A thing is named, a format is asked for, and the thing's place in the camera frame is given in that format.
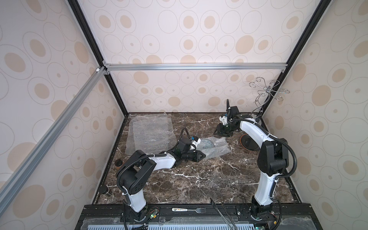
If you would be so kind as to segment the amber glass jar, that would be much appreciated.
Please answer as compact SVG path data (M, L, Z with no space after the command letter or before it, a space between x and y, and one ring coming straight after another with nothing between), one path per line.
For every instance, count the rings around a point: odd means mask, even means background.
M115 162L114 162L114 166L116 168L120 168L121 166L123 165L123 161L121 159L117 159Z

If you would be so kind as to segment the aluminium rail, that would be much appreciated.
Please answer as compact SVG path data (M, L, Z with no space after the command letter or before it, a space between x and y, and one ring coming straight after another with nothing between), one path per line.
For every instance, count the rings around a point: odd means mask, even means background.
M107 64L109 71L284 70L287 63Z
M106 71L107 67L100 66L94 72L1 189L1 215L7 210L46 153L48 153L51 146L55 143L60 133L71 121L81 104Z

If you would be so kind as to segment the black frame post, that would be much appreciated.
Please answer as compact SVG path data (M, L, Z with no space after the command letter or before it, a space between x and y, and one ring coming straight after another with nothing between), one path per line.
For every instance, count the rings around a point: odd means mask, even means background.
M82 12L82 8L80 6L80 4L78 3L78 1L76 0L68 0L68 4L71 7L72 13L74 14L83 34L84 37L87 40L87 43L93 53L93 56L95 57L95 59L97 60L97 63L99 64L99 66L102 67L107 67L104 63L104 58L101 54L101 51L98 47L98 44L96 42L95 36L93 35L89 24L84 16L84 13ZM117 89L117 86L113 80L113 77L111 76L110 73L107 73L104 75L105 79L117 101L118 106L120 107L120 110L122 111L123 115L126 117L127 115L129 115L129 112L127 111L123 100L120 96L120 93Z
M295 48L293 49L289 59L287 60L287 67L285 70L283 70L279 77L277 78L277 81L279 84L275 84L272 88L273 91L271 91L271 95L269 97L269 100L265 102L262 106L262 114L263 116L265 114L265 111L269 107L271 101L275 99L275 96L277 95L277 92L279 91L281 84L286 79L286 76L290 72L291 68L293 67L294 63L298 59L299 55L301 54L302 50L304 49L306 43L310 39L311 35L313 34L314 30L316 29L318 23L322 19L323 15L325 14L326 10L328 9L329 5L331 4L332 0L323 0L320 1L317 5L316 10L312 14L310 20L308 21L300 39L296 43Z

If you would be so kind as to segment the black round knob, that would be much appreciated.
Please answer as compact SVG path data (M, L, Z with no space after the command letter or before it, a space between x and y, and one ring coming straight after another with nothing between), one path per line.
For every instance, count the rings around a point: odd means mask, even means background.
M110 188L106 185L100 186L98 188L98 193L105 196L112 196Z

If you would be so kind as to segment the black frame post back right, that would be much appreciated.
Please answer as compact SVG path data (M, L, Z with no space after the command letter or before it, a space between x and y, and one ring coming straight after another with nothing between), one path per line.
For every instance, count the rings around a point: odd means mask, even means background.
M296 43L295 48L293 49L289 59L287 60L287 67L285 70L283 70L279 77L277 78L277 81L279 84L275 84L272 88L273 91L271 91L271 95L269 97L269 100L265 102L262 106L262 114L263 116L265 114L265 111L269 107L271 101L275 99L275 96L277 95L277 92L279 91L281 84L286 79L286 76L290 72L291 68L293 67L294 63L298 59L299 55L301 54L302 50L304 49L306 43L310 39L311 35L313 34L314 30L316 29L318 23L322 19L323 15L325 14L326 10L328 9L329 5L331 4L332 0L323 0L320 1L317 5L316 10L312 14L310 20L308 21L300 39Z

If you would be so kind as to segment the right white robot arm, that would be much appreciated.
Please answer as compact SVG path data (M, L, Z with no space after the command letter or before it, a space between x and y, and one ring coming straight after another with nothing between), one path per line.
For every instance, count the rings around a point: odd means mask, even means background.
M237 106L230 106L229 100L226 105L226 113L219 118L214 134L230 137L234 131L241 130L260 148L257 159L260 180L250 207L253 219L259 220L272 210L278 180L296 171L296 154L285 139L270 134L251 115L240 113Z

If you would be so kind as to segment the aluminium rail left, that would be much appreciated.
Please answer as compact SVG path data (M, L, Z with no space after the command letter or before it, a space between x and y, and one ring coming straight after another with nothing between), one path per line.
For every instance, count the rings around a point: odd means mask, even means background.
M100 66L94 72L1 189L1 215L7 210L46 153L48 153L51 146L55 143L60 133L71 121L81 104L106 71L107 67Z

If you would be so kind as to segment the bubble wrap sheet around orange plate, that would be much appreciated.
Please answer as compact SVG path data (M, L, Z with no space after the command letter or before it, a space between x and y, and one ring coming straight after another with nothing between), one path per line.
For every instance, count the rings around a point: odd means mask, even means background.
M125 151L125 154L127 155L132 155L135 151L133 151L133 140L132 140L132 128L131 128L131 123L133 120L135 120L136 117L138 116L135 116L131 119L130 123L129 123L129 129L128 129L128 137L127 137L127 140L126 140L126 151Z

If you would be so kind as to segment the aluminium rail back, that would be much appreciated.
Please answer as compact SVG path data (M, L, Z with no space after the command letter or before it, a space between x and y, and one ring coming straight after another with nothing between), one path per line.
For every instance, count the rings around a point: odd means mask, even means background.
M287 63L107 64L109 71L284 70Z

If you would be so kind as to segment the black tongs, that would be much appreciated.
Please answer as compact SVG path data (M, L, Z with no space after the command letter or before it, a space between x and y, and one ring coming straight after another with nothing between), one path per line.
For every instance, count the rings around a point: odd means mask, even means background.
M232 217L228 213L228 211L227 211L227 209L226 209L226 207L224 206L223 203L221 203L221 205L222 205L222 208L225 211L225 214L227 215L227 217L225 217L223 215L223 213L218 208L216 202L212 198L210 198L210 203L211 203L212 207L215 209L215 211L220 215L221 219L229 227L230 230L237 230L238 229L237 226L235 225L235 222L233 221Z

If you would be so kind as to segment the black base platform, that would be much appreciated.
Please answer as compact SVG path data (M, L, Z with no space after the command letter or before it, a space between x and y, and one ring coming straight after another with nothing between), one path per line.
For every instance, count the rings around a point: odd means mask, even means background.
M225 217L221 204L217 204ZM320 230L322 226L310 204L275 204L261 220L254 220L248 204L225 204L238 230ZM206 208L206 213L172 212L172 208ZM128 215L123 205L87 205L77 230L230 230L211 204L156 204L148 206L142 222Z

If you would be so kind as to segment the bubble wrap sheet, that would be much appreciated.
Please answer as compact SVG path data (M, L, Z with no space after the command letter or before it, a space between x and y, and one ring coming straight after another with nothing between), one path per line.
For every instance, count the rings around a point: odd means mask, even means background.
M133 151L157 154L177 143L172 120L166 114L138 116L131 123Z

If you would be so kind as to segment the black frame post back left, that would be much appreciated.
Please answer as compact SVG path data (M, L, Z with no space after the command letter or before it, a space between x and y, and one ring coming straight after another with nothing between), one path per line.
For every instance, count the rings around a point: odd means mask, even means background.
M97 63L99 64L99 66L102 67L107 67L104 63L104 58L101 54L101 51L98 47L98 44L96 42L95 36L93 35L89 24L84 16L84 13L82 12L82 8L80 6L80 4L78 3L78 1L76 0L68 0L68 4L71 7L72 13L74 14L83 34L84 37L87 40L87 43L93 53L93 56L95 57L95 59L97 60ZM127 115L129 115L129 112L127 111L123 100L120 96L120 93L117 89L117 86L113 80L113 77L111 76L110 73L107 73L104 75L105 79L117 101L118 106L120 107L120 110L122 111L123 115L126 117Z

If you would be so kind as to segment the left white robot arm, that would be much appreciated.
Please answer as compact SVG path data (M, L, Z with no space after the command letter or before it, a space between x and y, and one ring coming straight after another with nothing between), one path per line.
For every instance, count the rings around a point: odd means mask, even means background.
M143 188L154 171L172 169L182 163L198 163L206 155L197 149L201 139L190 136L187 128L182 128L179 140L169 150L157 154L135 151L116 173L117 187L126 198L128 215L136 222L147 220L148 208Z

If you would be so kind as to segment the dark grey dinner plate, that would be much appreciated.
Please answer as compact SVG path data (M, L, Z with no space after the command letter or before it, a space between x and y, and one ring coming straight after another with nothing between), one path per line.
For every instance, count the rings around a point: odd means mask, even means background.
M260 147L258 144L248 135L244 134L240 137L240 144L244 149L250 151L259 151Z

